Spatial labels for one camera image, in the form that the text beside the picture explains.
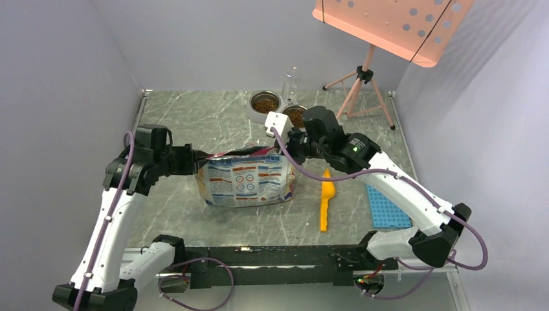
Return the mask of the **colourful pet food bag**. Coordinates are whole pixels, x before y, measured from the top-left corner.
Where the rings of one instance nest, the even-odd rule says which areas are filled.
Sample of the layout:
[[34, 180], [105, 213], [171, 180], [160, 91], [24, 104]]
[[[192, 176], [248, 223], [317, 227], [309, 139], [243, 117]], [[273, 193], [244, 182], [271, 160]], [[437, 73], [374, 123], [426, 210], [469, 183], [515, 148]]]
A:
[[293, 199], [294, 166], [273, 147], [254, 146], [243, 155], [213, 155], [194, 174], [199, 195], [218, 207], [259, 207]]

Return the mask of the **yellow plastic scoop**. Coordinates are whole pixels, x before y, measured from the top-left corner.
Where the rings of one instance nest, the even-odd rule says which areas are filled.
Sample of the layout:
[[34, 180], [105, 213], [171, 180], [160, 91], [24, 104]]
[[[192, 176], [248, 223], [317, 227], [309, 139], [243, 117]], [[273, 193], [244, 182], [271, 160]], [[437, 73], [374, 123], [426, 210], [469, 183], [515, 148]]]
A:
[[319, 216], [320, 232], [326, 232], [328, 230], [329, 202], [335, 196], [335, 194], [336, 194], [336, 189], [333, 181], [321, 182], [320, 216]]

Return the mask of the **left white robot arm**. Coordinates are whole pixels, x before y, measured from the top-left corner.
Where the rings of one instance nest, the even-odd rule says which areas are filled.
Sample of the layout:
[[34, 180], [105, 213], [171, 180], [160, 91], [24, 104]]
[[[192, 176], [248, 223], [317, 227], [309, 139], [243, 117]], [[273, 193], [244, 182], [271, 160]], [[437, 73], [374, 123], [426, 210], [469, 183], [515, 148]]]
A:
[[186, 263], [182, 238], [161, 235], [127, 268], [122, 259], [131, 228], [151, 188], [161, 177], [191, 176], [209, 154], [191, 144], [176, 146], [165, 126], [145, 124], [127, 131], [124, 149], [106, 167], [100, 212], [71, 280], [57, 285], [52, 301], [67, 310], [133, 310], [139, 291], [161, 270]]

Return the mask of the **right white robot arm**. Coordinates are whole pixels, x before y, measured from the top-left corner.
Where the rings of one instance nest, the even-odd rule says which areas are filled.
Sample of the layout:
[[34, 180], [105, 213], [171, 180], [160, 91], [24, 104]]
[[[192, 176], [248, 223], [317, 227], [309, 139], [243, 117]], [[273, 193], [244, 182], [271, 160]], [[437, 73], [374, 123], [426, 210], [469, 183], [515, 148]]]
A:
[[414, 224], [398, 231], [367, 233], [357, 252], [363, 268], [373, 269], [393, 257], [416, 257], [434, 268], [450, 261], [471, 215], [467, 205], [453, 205], [416, 183], [365, 134], [346, 133], [334, 112], [324, 106], [307, 109], [303, 122], [305, 128], [300, 130], [287, 115], [270, 112], [264, 126], [296, 167], [305, 159], [323, 159], [344, 174], [343, 180], [353, 178], [379, 191]]

